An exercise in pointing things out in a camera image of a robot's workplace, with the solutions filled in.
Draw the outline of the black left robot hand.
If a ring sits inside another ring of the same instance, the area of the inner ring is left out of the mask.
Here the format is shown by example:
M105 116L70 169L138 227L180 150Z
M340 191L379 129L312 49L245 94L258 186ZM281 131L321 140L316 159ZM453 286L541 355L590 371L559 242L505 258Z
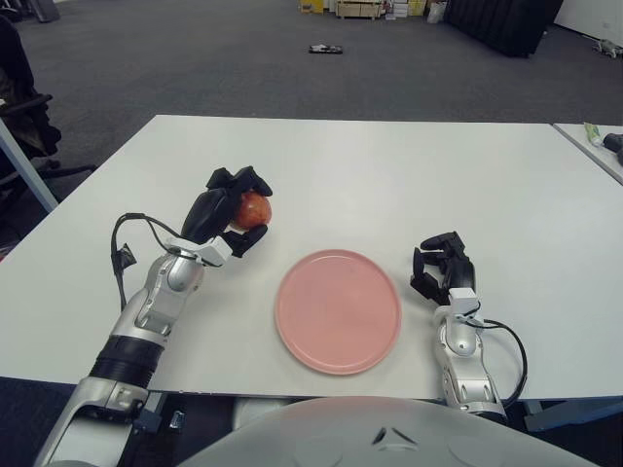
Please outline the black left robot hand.
M180 233L166 246L177 263L219 268L240 258L268 231L269 184L247 166L236 173L221 167L198 195Z

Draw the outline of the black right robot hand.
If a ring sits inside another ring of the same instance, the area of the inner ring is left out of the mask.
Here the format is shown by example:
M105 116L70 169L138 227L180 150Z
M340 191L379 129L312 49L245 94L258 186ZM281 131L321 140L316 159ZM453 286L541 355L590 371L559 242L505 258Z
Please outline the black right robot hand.
M475 268L464 248L457 232L441 233L424 240L414 249L411 287L438 305L451 304L451 289L467 288L475 292ZM425 265L439 269L443 275L441 283L424 270Z

